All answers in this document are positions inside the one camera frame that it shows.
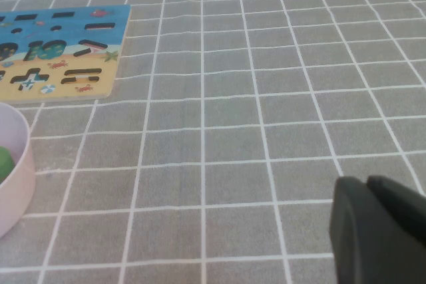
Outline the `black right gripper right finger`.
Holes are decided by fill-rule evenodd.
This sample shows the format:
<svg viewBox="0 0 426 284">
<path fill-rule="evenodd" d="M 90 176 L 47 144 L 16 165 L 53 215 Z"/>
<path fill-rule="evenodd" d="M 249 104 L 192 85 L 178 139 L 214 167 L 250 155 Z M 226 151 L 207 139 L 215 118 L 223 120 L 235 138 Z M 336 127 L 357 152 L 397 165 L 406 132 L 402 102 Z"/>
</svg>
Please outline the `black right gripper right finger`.
<svg viewBox="0 0 426 284">
<path fill-rule="evenodd" d="M 400 227 L 425 243 L 425 196 L 385 176 L 369 176 L 367 187 Z"/>
</svg>

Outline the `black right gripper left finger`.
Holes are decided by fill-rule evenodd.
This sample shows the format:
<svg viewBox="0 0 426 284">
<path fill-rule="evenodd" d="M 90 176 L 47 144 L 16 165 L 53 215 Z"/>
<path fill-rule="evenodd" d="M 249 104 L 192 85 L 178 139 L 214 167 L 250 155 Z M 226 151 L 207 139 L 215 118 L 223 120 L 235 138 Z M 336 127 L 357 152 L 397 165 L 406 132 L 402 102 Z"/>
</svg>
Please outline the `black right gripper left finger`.
<svg viewBox="0 0 426 284">
<path fill-rule="evenodd" d="M 425 243 L 396 223 L 367 181 L 337 179 L 329 237 L 338 283 L 425 282 Z"/>
</svg>

